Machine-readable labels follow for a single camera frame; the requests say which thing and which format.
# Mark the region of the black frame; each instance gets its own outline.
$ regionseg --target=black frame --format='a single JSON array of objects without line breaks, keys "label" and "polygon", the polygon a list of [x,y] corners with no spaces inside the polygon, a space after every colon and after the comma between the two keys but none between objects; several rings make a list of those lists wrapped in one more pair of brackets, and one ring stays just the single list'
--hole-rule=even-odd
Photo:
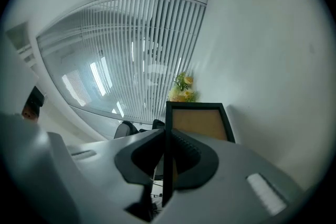
[{"label": "black frame", "polygon": [[173,194],[173,157],[171,152],[171,135],[173,128],[173,109],[186,110],[218,110],[221,115],[227,140],[235,143],[235,138],[231,129],[229,119],[226,115],[222,103],[184,103],[184,102],[166,102],[166,125],[165,125],[165,146],[164,146],[164,162],[163,162],[163,196],[162,206],[169,201]]}]

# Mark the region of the cork board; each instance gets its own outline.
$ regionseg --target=cork board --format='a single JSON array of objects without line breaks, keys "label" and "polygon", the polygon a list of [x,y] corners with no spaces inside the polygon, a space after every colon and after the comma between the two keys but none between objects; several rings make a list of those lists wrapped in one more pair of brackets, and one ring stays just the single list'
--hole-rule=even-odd
[{"label": "cork board", "polygon": [[218,110],[173,109],[173,128],[227,141]]}]

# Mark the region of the vertical blind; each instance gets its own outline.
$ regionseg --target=vertical blind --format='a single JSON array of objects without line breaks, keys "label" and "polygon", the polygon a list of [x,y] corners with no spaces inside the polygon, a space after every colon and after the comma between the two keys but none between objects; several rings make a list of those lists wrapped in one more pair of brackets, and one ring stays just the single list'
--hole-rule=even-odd
[{"label": "vertical blind", "polygon": [[65,15],[37,42],[77,114],[152,124],[164,121],[168,92],[188,69],[204,12],[194,0],[98,0]]}]

